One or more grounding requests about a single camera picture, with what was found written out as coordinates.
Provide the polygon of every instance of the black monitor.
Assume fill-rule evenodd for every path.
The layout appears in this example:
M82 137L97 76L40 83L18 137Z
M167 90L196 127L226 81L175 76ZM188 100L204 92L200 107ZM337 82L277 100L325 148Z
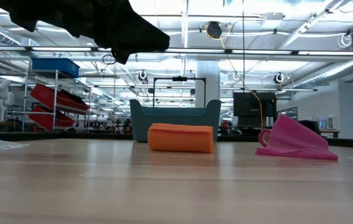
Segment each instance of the black monitor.
M271 118L275 122L277 118L276 95L274 93L256 93L256 95L262 104L264 126L266 126L266 118ZM260 104L252 93L233 93L233 110L234 116L238 117L239 126L261 126Z

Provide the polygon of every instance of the blue bin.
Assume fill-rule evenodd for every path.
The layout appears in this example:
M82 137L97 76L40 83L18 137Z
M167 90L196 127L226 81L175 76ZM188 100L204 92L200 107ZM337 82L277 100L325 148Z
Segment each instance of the blue bin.
M137 100L130 100L133 139L147 142L147 133L154 123L211 126L214 142L218 138L220 119L219 100L211 100L206 108L152 108L143 107Z
M79 66L68 58L33 58L32 59L33 70L58 70L63 75L59 75L59 78L78 78L79 77ZM54 78L54 73L42 74L48 78Z

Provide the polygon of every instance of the white pillar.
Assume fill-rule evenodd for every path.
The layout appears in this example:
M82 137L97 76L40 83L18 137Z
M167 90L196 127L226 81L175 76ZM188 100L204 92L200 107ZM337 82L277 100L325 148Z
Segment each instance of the white pillar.
M207 79L206 102L220 99L220 70L218 61L215 60L198 60L197 69L195 70L196 78ZM204 82L202 80L195 81L195 107L204 107Z

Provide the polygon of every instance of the white robot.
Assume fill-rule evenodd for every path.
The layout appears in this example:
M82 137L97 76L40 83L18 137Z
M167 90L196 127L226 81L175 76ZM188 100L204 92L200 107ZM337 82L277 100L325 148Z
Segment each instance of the white robot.
M6 120L7 107L14 104L14 94L9 91L10 80L0 79L0 122Z

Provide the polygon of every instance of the desk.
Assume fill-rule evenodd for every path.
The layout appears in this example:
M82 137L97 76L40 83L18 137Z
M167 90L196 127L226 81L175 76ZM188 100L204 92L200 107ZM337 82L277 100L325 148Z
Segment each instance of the desk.
M217 142L214 154L22 143L0 152L0 223L353 223L353 148L331 146L332 162L256 156L257 142Z
M320 129L320 133L332 133L333 138L338 138L341 131L336 129Z

